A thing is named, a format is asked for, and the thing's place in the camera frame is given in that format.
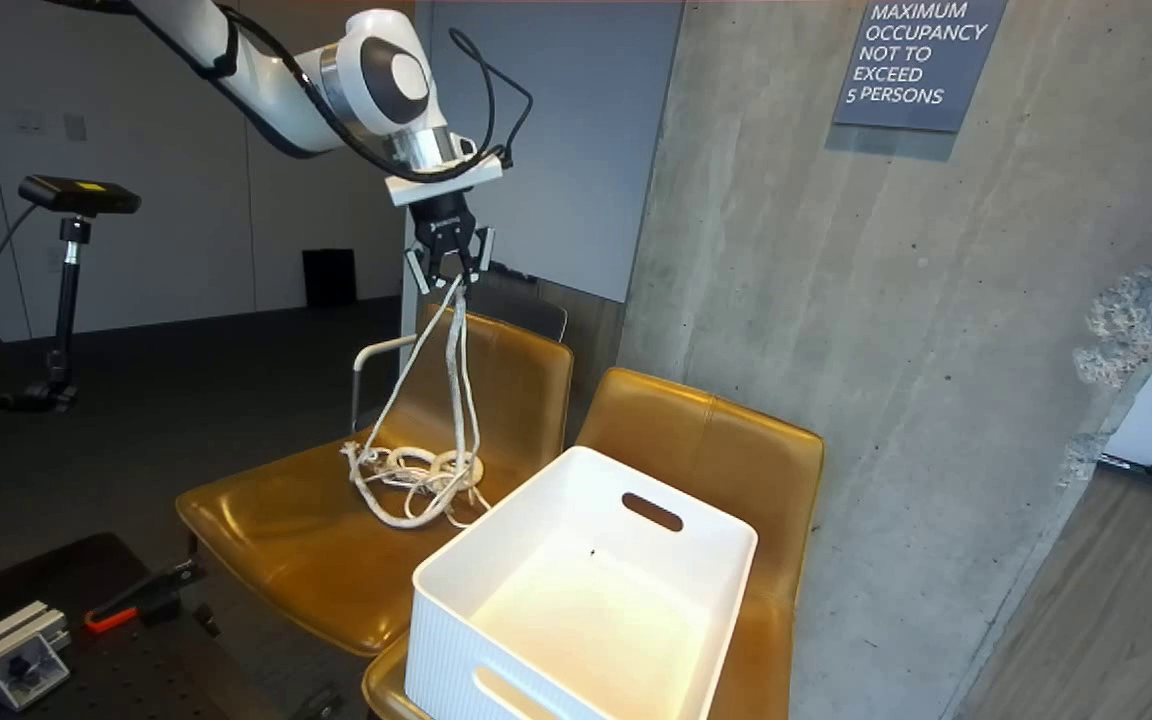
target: white plastic bin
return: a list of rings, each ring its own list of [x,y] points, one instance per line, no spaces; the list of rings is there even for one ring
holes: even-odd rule
[[[410,694],[437,720],[707,716],[755,531],[568,446],[415,567]]]

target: sign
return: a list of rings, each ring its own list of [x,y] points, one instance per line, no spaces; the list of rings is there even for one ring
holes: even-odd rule
[[[831,121],[959,130],[1007,0],[874,0]]]

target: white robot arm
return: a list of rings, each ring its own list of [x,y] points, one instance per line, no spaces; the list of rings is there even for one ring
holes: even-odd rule
[[[391,203],[415,221],[422,283],[443,286],[451,270],[472,279],[489,265],[492,233],[475,227],[465,190],[499,181],[508,150],[481,147],[450,127],[428,57],[404,10],[355,10],[337,42],[291,57],[259,25],[214,0],[55,3],[137,10],[285,150],[313,154],[349,142],[382,164]],[[389,139],[389,154],[368,150],[361,135]]]

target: wooden chair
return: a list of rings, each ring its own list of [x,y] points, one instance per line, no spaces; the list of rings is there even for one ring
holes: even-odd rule
[[[826,472],[826,438],[712,390],[611,368],[581,443],[661,477],[761,531],[712,720],[779,720],[791,694],[791,625]],[[410,634],[364,670],[382,716],[422,716],[404,694]]]
[[[523,329],[469,314],[469,368],[481,407],[481,492],[508,496],[563,443],[574,352]],[[382,426],[382,443],[451,446],[443,346],[434,338]],[[411,615],[411,572],[458,534],[382,522],[339,438],[199,483],[177,499],[183,528],[259,600],[303,631],[375,657]]]

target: gray floor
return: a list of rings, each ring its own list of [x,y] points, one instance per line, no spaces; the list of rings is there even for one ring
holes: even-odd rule
[[[1152,716],[1152,479],[1095,472],[959,716]]]
[[[118,531],[145,565],[171,565],[171,496],[214,477],[321,443],[349,422],[349,361],[386,335],[375,310],[282,310],[80,335],[80,403],[0,411],[0,567],[89,531]],[[36,381],[36,346],[0,346],[0,390]],[[221,643],[275,707],[337,688],[361,716],[361,662],[308,639],[229,577],[199,600]]]

